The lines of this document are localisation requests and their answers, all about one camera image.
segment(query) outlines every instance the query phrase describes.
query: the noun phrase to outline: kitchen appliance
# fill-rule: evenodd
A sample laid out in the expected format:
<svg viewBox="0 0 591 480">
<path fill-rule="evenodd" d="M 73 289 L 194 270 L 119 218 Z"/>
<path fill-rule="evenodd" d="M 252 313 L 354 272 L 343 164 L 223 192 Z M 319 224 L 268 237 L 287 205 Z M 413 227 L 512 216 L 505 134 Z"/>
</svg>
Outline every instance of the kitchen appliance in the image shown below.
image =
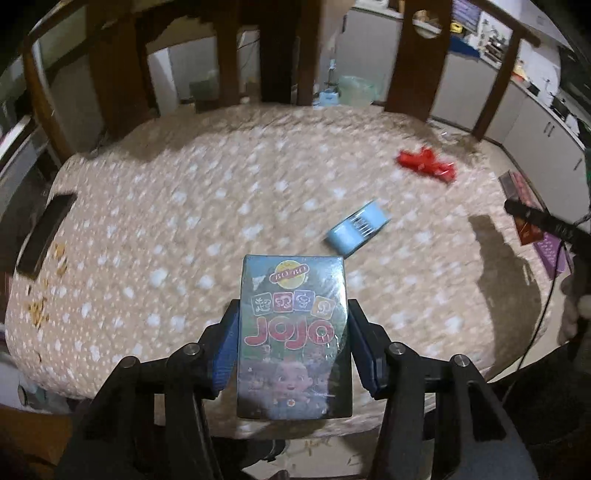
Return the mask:
<svg viewBox="0 0 591 480">
<path fill-rule="evenodd" d="M 484 47 L 484 55 L 489 57 L 491 60 L 503 62 L 505 58 L 505 52 L 507 51 L 507 44 L 505 43 L 505 37 L 499 37 L 494 34 L 488 40 L 488 43 Z"/>
<path fill-rule="evenodd" d="M 527 87 L 527 89 L 533 93 L 535 96 L 538 96 L 538 93 L 540 92 L 540 89 L 538 87 L 536 87 L 533 83 L 530 83 L 530 85 Z"/>
<path fill-rule="evenodd" d="M 568 117 L 570 110 L 564 104 L 563 100 L 560 100 L 558 97 L 554 97 L 552 99 L 552 104 L 550 105 L 550 109 L 560 117 L 562 121 L 565 121 Z"/>
</svg>

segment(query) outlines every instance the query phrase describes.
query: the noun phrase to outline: blue container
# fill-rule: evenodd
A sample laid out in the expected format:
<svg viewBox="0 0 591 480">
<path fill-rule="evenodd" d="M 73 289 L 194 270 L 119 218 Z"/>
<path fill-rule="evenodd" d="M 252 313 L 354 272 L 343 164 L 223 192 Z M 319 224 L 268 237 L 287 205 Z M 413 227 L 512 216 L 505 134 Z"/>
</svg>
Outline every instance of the blue container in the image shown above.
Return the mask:
<svg viewBox="0 0 591 480">
<path fill-rule="evenodd" d="M 375 236 L 389 219 L 375 200 L 332 228 L 326 241 L 343 257 L 352 255 Z"/>
</svg>

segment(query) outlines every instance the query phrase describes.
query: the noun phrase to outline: cartoon character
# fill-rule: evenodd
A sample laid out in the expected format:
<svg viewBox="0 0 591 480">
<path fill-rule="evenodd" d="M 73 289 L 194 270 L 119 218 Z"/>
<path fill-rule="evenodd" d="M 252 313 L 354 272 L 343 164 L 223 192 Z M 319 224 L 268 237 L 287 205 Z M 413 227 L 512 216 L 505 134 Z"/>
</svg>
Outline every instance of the cartoon character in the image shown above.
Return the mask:
<svg viewBox="0 0 591 480">
<path fill-rule="evenodd" d="M 268 415 L 274 420 L 315 418 L 310 412 L 309 388 L 313 380 L 306 366 L 294 359 L 285 359 L 277 365 L 271 378 L 271 404 Z"/>
<path fill-rule="evenodd" d="M 312 386 L 313 380 L 308 375 L 306 366 L 296 360 L 283 360 L 277 365 L 277 371 L 272 379 L 272 389 L 275 398 L 306 400 L 306 391 Z"/>
</svg>

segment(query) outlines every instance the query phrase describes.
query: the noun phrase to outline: red object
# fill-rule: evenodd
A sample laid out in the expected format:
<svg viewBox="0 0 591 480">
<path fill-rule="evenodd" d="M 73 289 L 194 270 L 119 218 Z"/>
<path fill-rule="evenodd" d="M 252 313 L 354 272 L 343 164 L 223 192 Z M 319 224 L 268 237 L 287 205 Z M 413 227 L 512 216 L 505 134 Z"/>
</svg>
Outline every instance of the red object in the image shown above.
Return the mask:
<svg viewBox="0 0 591 480">
<path fill-rule="evenodd" d="M 437 161 L 433 150 L 427 147 L 421 148 L 419 153 L 410 153 L 402 150 L 398 156 L 398 163 L 418 173 L 426 173 L 435 178 L 451 183 L 456 179 L 456 169 L 453 163 Z"/>
</svg>

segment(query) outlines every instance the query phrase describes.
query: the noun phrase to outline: yellow logo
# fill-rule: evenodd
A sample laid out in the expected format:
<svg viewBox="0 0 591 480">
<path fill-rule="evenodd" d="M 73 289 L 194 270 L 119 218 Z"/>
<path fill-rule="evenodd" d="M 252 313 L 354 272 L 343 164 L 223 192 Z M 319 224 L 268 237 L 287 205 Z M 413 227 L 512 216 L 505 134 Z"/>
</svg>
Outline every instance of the yellow logo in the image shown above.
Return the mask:
<svg viewBox="0 0 591 480">
<path fill-rule="evenodd" d="M 275 273 L 269 276 L 271 283 L 278 283 L 286 290 L 293 290 L 306 281 L 310 267 L 295 260 L 284 260 L 275 267 Z"/>
</svg>

